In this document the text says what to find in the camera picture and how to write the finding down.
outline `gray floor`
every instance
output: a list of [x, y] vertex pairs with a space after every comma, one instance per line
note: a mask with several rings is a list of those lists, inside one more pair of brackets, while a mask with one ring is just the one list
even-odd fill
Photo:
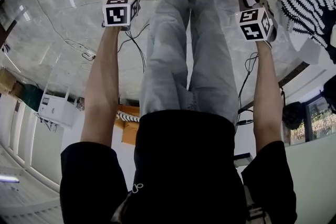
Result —
[[[81, 53], [71, 48], [66, 42], [70, 39], [83, 44], [92, 51], [97, 51], [103, 33], [102, 0], [5, 0], [0, 9], [0, 21], [8, 27], [19, 14], [20, 7], [25, 15], [18, 20], [17, 26], [7, 39], [11, 50], [7, 55], [0, 52], [0, 63], [27, 79], [23, 81], [37, 82], [45, 87], [47, 81], [55, 91], [66, 91], [70, 87], [72, 95], [83, 96], [88, 79], [91, 62], [84, 59]], [[246, 76], [245, 60], [256, 51], [253, 43], [244, 42], [234, 20], [234, 12], [238, 11], [237, 0], [215, 0], [222, 20], [222, 29], [234, 65], [237, 89], [242, 86]], [[275, 9], [275, 0], [269, 0]], [[141, 11], [132, 23], [132, 34], [135, 36], [150, 20], [157, 0], [141, 0]], [[136, 39], [142, 50], [146, 51], [148, 29]], [[190, 32], [187, 31], [188, 46]], [[274, 42], [273, 56], [276, 73], [279, 79], [287, 75], [301, 61], [296, 57], [284, 30], [280, 27], [277, 41]], [[120, 34], [119, 44], [126, 40]], [[192, 70], [192, 55], [188, 53], [187, 63]], [[119, 53], [120, 97], [122, 99], [139, 99], [142, 78], [142, 62], [136, 46], [127, 42]], [[256, 80], [256, 69], [251, 74], [243, 91], [243, 104], [253, 98]]]

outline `striped cloth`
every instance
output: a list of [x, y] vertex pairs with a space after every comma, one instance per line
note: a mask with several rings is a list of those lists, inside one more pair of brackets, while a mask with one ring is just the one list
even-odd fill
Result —
[[336, 63], [336, 49], [330, 45], [336, 23], [336, 0], [280, 0], [281, 10], [289, 18], [289, 30], [305, 35], [323, 46]]

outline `leg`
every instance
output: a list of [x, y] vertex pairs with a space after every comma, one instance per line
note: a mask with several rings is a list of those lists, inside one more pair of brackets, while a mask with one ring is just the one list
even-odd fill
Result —
[[160, 110], [184, 109], [187, 91], [186, 29], [188, 0], [159, 0], [151, 20], [147, 66], [141, 85], [141, 116]]
[[238, 95], [230, 53], [213, 0], [191, 0], [196, 109], [237, 121]]

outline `cube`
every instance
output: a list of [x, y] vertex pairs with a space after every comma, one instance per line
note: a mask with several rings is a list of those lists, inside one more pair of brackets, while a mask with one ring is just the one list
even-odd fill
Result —
[[139, 0], [103, 0], [105, 26], [129, 26], [138, 14]]
[[238, 12], [236, 21], [246, 41], [267, 40], [273, 26], [264, 7]]

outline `black t-shirt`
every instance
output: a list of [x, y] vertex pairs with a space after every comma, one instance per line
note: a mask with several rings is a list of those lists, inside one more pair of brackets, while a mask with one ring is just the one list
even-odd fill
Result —
[[[233, 124], [213, 114], [168, 110], [140, 119], [129, 193], [115, 151], [80, 142], [61, 154], [64, 223], [109, 223], [123, 206], [129, 223], [245, 223], [246, 198], [234, 167]], [[272, 223], [294, 223], [296, 197], [283, 142], [265, 146], [242, 173]]]

